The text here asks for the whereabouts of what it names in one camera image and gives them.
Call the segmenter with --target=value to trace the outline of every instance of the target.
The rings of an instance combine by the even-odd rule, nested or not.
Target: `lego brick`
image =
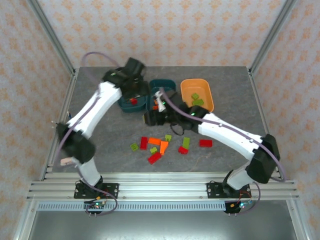
[[[161,157],[162,155],[160,154],[160,152],[156,152],[155,154],[153,154],[151,157],[148,158],[148,161],[152,165],[156,161],[158,161]]]
[[[142,136],[141,142],[140,142],[140,149],[147,150],[147,146],[148,146],[148,138],[146,136]]]
[[[138,103],[138,100],[136,98],[131,98],[130,102],[132,105],[136,105]]]
[[[191,97],[192,97],[193,100],[197,100],[199,98],[199,95],[194,93],[194,94],[191,95]]]
[[[130,148],[132,149],[132,151],[135,152],[135,151],[137,151],[139,149],[139,146],[138,146],[138,144],[133,143],[133,144],[130,145]]]
[[[166,134],[165,137],[164,137],[164,139],[165,139],[167,142],[171,142],[172,136]]]
[[[160,143],[160,154],[161,155],[165,154],[165,151],[166,151],[168,145],[169,145],[168,141],[161,141],[161,143]]]
[[[213,142],[209,139],[200,139],[199,146],[203,148],[211,148],[213,146]]]
[[[195,106],[195,105],[202,106],[203,104],[205,104],[205,102],[202,99],[194,100],[192,102],[193,106]]]
[[[149,144],[154,144],[154,145],[160,145],[161,139],[159,138],[154,138],[154,137],[149,137]]]
[[[154,146],[153,148],[150,149],[151,154],[155,154],[156,152],[158,152],[158,149]]]
[[[188,154],[189,150],[185,149],[183,146],[180,146],[178,152],[181,154]]]
[[[189,137],[184,137],[183,138],[182,147],[184,147],[185,149],[189,149],[189,145],[190,145],[190,138]]]

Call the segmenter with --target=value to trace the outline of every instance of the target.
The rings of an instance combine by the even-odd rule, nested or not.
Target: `red lego brick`
[[[132,105],[136,105],[138,103],[138,100],[136,98],[131,98],[130,102]]]
[[[181,154],[188,154],[189,150],[185,149],[183,146],[180,146],[178,152]]]
[[[207,139],[200,139],[199,140],[199,146],[203,148],[211,148],[213,145],[212,140],[207,140]]]
[[[161,153],[160,152],[156,152],[155,154],[153,154],[151,157],[148,158],[148,161],[152,165],[156,161],[158,161],[161,157],[162,157]]]
[[[148,146],[148,138],[146,136],[142,136],[141,142],[140,142],[140,149],[147,150],[147,146]]]

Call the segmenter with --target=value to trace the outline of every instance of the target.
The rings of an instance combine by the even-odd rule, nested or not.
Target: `metal frame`
[[[170,173],[101,173],[104,182],[119,183],[119,201],[230,201],[231,198],[209,199],[206,183],[222,182],[227,172]],[[279,178],[278,172],[273,175]],[[34,181],[27,194],[30,201],[83,201],[74,199],[77,173],[47,172],[44,181]],[[259,184],[261,200],[298,199],[294,181]],[[256,185],[251,184],[252,199],[258,198]]]
[[[61,57],[65,67],[72,73],[70,84],[65,94],[63,106],[60,111],[59,121],[63,122],[67,118],[67,110],[70,105],[73,90],[77,80],[78,71],[74,70],[66,52],[64,51],[59,39],[57,38],[52,26],[50,25],[45,13],[37,0],[27,0],[41,22],[46,34],[54,45],[57,53]],[[261,115],[265,132],[268,133],[268,125],[258,96],[258,92],[253,79],[253,74],[258,69],[267,51],[276,38],[283,23],[290,14],[290,11],[297,0],[287,0],[280,11],[278,18],[273,24],[267,38],[259,50],[248,74],[258,109]],[[58,138],[55,134],[52,145],[43,168],[40,181],[32,182],[27,195],[27,202],[19,221],[14,239],[29,239],[32,226],[34,224],[38,206],[46,201],[58,203],[82,202],[81,199],[74,199],[75,181],[79,180],[77,173],[57,173],[52,172],[55,152],[58,147]],[[230,201],[232,199],[208,199],[206,183],[209,181],[221,182],[226,176],[226,172],[188,172],[188,173],[102,173],[105,182],[120,183],[118,201],[120,203],[139,203],[148,202],[190,202],[190,203],[209,203]],[[280,178],[276,171],[274,177]],[[312,240],[311,232],[306,225],[306,218],[303,214],[303,205],[299,198],[296,183],[288,180],[286,183],[271,180],[268,184],[259,184],[261,188],[261,200],[285,200],[291,215],[292,223],[298,240]],[[257,199],[257,187],[252,184],[252,199]]]
[[[291,216],[294,231],[298,240],[313,240],[316,236],[313,236],[307,223],[305,214],[305,208],[300,200],[287,200],[286,204]]]
[[[46,35],[50,39],[53,47],[55,48],[56,52],[60,56],[65,68],[73,74],[75,72],[75,68],[73,67],[68,55],[66,54],[62,44],[60,43],[53,27],[51,26],[48,18],[46,17],[41,5],[39,4],[38,0],[27,0],[30,7],[32,8],[34,14],[37,16],[39,22],[41,23]]]
[[[294,7],[296,2],[297,2],[297,0],[287,0],[284,3],[283,8],[281,9],[277,19],[275,20],[273,26],[271,27],[270,32],[268,33],[268,35],[267,35],[266,39],[264,40],[258,54],[256,55],[256,57],[252,63],[252,66],[249,69],[249,71],[252,75],[256,72],[256,70],[260,66],[262,60],[267,55],[269,48],[271,47],[272,43],[276,39],[276,36],[280,32],[281,27],[285,23],[287,17],[291,13],[291,9]]]
[[[66,90],[65,95],[64,95],[64,101],[63,101],[63,104],[62,104],[61,109],[60,109],[59,118],[57,120],[58,122],[65,122],[67,120],[67,118],[68,118],[67,111],[69,109],[69,105],[70,105],[70,102],[71,102],[72,94],[73,94],[74,89],[75,89],[75,84],[76,84],[78,72],[79,72],[79,70],[77,69],[75,71],[75,73],[72,74],[72,76],[70,78],[69,85],[68,85],[67,90]],[[45,178],[47,167],[49,165],[53,164],[53,162],[55,160],[55,155],[56,155],[57,148],[58,148],[58,134],[57,134],[56,131],[54,131],[54,133],[53,133],[53,137],[52,137],[52,141],[51,142],[52,142],[51,143],[51,147],[50,147],[50,150],[49,150],[48,155],[46,157],[45,165],[42,168],[41,175],[40,175],[40,178],[39,178],[40,181],[42,181]]]

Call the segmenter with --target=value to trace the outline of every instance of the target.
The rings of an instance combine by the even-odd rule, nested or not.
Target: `orange lego brick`
[[[160,143],[160,154],[161,155],[165,154],[165,151],[166,151],[168,145],[169,145],[168,141],[161,141],[161,143]]]
[[[149,137],[148,144],[160,145],[160,143],[161,143],[161,139]]]

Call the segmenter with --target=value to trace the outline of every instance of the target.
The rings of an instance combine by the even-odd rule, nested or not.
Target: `orange floral pattern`
[[[298,1],[254,76],[282,163],[304,193],[315,236],[320,236],[319,13],[315,1]]]
[[[39,2],[75,68],[87,51],[120,64],[132,56],[148,66],[250,67],[285,0]]]
[[[70,74],[26,0],[1,0],[0,14],[0,230],[1,239],[13,239]]]

